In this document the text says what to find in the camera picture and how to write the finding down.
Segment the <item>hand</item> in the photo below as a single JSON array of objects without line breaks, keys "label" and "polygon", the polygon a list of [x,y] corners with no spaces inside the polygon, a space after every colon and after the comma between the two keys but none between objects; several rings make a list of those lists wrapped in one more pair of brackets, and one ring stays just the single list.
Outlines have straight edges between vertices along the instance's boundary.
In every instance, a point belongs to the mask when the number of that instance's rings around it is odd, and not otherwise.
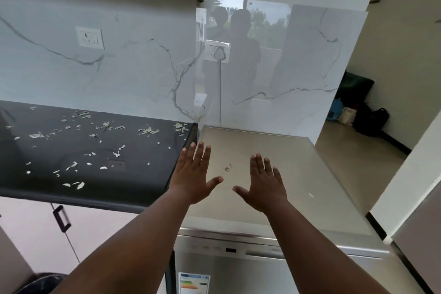
[{"label": "hand", "polygon": [[260,154],[251,156],[250,174],[250,191],[240,186],[234,186],[233,191],[251,207],[267,215],[272,205],[288,202],[280,172],[276,167],[271,168],[268,158],[264,165]]},{"label": "hand", "polygon": [[222,177],[206,181],[208,163],[210,162],[211,147],[208,145],[204,154],[204,142],[192,143],[190,149],[182,149],[178,163],[170,180],[169,191],[177,191],[188,199],[189,204],[197,204],[210,195],[211,191],[223,182]]}]

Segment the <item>forearm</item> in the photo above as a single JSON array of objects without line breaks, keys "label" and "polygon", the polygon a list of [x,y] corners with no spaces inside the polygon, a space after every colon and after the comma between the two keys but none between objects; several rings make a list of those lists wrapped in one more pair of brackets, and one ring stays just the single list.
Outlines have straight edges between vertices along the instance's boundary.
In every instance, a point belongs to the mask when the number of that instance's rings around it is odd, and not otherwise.
[{"label": "forearm", "polygon": [[156,294],[189,205],[168,191],[93,252],[55,293]]},{"label": "forearm", "polygon": [[289,202],[267,216],[300,294],[388,293]]}]

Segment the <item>electrical outlet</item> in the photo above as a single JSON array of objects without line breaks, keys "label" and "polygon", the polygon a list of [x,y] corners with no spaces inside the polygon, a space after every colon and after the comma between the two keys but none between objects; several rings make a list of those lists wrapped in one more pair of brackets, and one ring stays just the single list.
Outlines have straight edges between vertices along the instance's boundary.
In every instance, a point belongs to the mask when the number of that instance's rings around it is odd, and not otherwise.
[{"label": "electrical outlet", "polygon": [[101,29],[75,27],[77,31],[78,44],[87,48],[104,50]]}]

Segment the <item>black countertop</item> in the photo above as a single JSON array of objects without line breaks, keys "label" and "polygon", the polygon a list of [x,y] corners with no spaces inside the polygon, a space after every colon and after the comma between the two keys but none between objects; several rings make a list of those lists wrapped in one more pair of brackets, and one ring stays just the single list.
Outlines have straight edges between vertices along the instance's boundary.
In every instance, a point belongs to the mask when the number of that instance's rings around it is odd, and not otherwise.
[{"label": "black countertop", "polygon": [[0,196],[140,213],[197,140],[197,124],[176,123],[0,100]]}]

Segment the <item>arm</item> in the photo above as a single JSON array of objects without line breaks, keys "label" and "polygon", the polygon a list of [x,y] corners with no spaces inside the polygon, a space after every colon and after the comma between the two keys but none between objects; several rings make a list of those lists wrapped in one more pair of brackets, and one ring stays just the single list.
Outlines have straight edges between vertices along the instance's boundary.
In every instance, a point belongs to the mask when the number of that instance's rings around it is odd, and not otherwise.
[{"label": "arm", "polygon": [[235,186],[246,203],[263,212],[277,237],[301,294],[389,294],[308,222],[289,202],[277,168],[251,156],[250,191]]},{"label": "arm", "polygon": [[54,294],[156,294],[179,227],[191,204],[205,199],[223,178],[206,182],[210,146],[182,149],[168,191],[87,257]]}]

